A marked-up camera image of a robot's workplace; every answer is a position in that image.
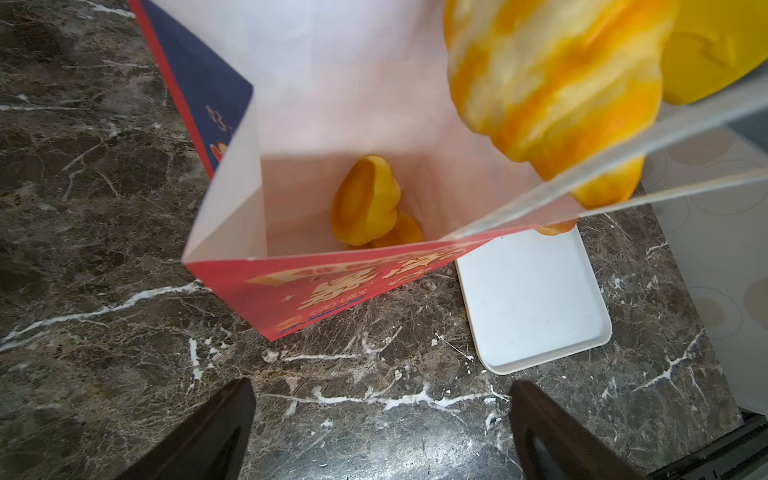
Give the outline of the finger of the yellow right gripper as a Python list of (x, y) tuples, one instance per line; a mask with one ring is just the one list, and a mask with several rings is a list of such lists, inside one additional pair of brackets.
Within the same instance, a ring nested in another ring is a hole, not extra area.
[(686, 0), (661, 61), (663, 100), (686, 105), (767, 61), (767, 0)]

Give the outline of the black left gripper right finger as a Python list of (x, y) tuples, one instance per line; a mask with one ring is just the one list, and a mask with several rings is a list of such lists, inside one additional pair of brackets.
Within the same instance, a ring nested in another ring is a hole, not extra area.
[(526, 479), (642, 479), (535, 383), (511, 385), (510, 422)]

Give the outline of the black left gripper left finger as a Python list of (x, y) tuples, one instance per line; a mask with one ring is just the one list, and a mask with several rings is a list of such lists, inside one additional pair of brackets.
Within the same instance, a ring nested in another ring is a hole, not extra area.
[(230, 381), (118, 477), (237, 479), (255, 407), (250, 380)]

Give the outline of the golden croissant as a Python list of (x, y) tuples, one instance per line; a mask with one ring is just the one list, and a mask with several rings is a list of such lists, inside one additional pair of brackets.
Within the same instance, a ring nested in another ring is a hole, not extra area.
[(448, 1), (462, 122), (545, 181), (656, 121), (675, 1)]

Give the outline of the square yellow toast bread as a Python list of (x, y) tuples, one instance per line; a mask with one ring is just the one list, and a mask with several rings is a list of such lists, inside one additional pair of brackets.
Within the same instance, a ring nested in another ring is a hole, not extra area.
[(377, 155), (361, 158), (333, 198), (331, 227), (336, 239), (363, 246), (385, 236), (395, 226), (400, 200), (392, 166)]

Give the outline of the red paper gift bag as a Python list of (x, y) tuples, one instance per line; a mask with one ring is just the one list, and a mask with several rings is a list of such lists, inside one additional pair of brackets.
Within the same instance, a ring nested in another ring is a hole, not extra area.
[[(134, 1), (211, 182), (189, 271), (279, 339), (490, 240), (766, 179), (765, 168), (636, 195), (647, 154), (767, 106), (754, 80), (545, 181), (472, 132), (451, 100), (448, 1)], [(331, 227), (354, 164), (385, 159), (424, 241), (351, 246)]]

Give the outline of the white rectangular tray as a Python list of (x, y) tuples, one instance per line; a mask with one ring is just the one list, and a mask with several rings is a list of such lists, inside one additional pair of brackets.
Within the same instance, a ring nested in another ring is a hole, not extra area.
[(578, 229), (496, 238), (456, 262), (477, 357), (509, 375), (606, 344), (612, 323)]

